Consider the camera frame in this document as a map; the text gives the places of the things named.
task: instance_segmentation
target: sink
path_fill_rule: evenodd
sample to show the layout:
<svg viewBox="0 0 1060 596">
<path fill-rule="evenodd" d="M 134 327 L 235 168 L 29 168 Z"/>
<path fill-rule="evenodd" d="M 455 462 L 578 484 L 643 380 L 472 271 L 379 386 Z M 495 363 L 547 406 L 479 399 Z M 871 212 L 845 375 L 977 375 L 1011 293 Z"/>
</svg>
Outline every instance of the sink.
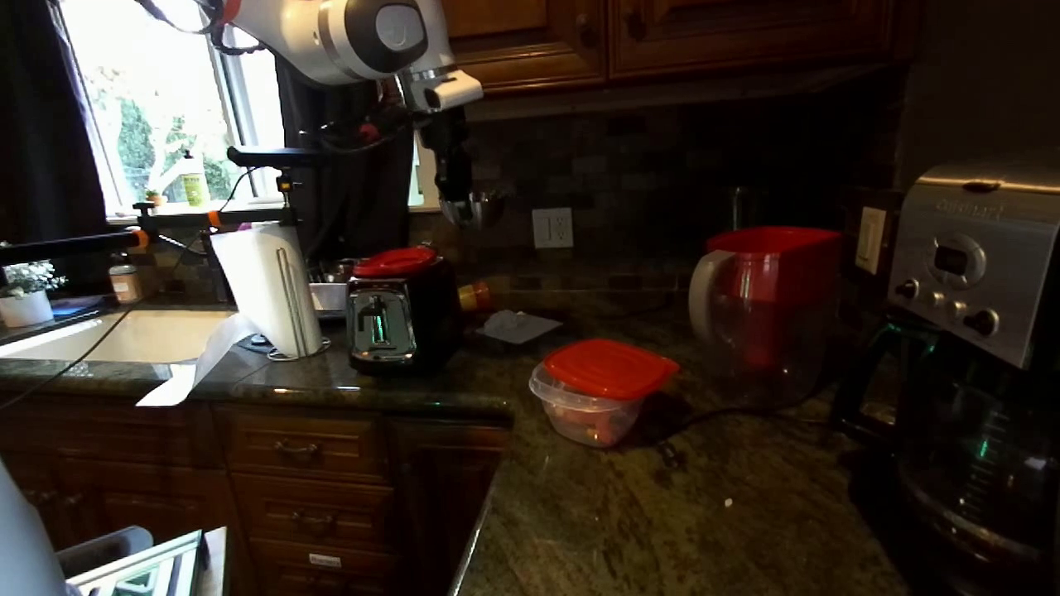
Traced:
<svg viewBox="0 0 1060 596">
<path fill-rule="evenodd" d="M 193 363 L 232 311 L 134 307 L 0 344 L 0 363 Z"/>
</svg>

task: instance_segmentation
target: toaster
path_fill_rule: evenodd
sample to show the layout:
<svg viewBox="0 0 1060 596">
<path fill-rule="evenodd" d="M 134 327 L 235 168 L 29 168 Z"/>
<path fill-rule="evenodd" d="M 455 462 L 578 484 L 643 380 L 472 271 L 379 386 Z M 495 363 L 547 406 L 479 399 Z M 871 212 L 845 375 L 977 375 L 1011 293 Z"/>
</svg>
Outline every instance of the toaster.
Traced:
<svg viewBox="0 0 1060 596">
<path fill-rule="evenodd" d="M 455 267 L 429 246 L 353 263 L 345 327 L 365 375 L 438 370 L 465 335 Z"/>
</svg>

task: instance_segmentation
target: plastic food container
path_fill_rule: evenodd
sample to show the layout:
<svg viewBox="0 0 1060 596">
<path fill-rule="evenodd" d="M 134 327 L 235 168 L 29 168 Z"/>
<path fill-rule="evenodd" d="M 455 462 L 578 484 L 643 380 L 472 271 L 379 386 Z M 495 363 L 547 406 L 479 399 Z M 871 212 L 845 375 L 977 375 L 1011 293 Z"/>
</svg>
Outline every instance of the plastic food container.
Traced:
<svg viewBox="0 0 1060 596">
<path fill-rule="evenodd" d="M 530 375 L 530 391 L 559 438 L 611 446 L 677 370 L 661 356 L 588 339 L 547 356 Z"/>
</svg>

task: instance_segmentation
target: kettle handle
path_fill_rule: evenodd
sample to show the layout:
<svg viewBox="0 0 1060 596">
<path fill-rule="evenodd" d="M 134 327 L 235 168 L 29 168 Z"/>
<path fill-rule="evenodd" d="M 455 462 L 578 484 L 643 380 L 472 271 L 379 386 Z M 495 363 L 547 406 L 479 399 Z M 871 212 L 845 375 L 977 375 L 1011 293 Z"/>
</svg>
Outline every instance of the kettle handle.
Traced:
<svg viewBox="0 0 1060 596">
<path fill-rule="evenodd" d="M 717 279 L 722 267 L 733 263 L 733 258 L 736 258 L 736 252 L 705 252 L 692 270 L 690 321 L 692 321 L 692 333 L 701 342 L 710 339 L 710 296 L 716 289 L 716 279 Z"/>
<path fill-rule="evenodd" d="M 938 335 L 932 335 L 922 321 L 887 311 L 882 327 L 871 335 L 869 348 L 855 357 L 855 366 L 842 375 L 832 401 L 832 427 L 863 440 L 863 443 L 892 443 L 895 424 L 869 417 L 863 391 L 883 356 L 897 353 L 900 342 L 912 342 L 912 356 L 905 363 L 908 375 L 922 369 L 923 357 L 934 356 Z"/>
</svg>

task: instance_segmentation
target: kitchen counter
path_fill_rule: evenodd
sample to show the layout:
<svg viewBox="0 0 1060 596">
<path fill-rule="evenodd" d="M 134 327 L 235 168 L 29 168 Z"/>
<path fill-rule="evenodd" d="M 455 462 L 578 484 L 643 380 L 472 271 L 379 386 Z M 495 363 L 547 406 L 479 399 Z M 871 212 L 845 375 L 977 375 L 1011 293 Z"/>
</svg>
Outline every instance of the kitchen counter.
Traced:
<svg viewBox="0 0 1060 596">
<path fill-rule="evenodd" d="M 604 335 L 661 353 L 683 366 L 644 407 L 633 438 L 594 450 L 551 431 L 527 379 L 551 348 Z M 509 417 L 479 533 L 455 588 L 460 596 L 535 593 L 905 593 L 883 551 L 849 505 L 838 454 L 826 435 L 828 401 L 786 414 L 717 414 L 680 303 L 630 311 L 578 303 L 559 335 L 532 348 L 467 348 L 429 379 L 360 379 L 341 335 L 300 363 L 232 353 L 193 401 L 269 401 L 291 407 L 379 407 L 405 414 Z M 0 363 L 10 399 L 63 366 Z M 143 366 L 77 366 L 47 395 L 144 395 L 164 379 Z"/>
</svg>

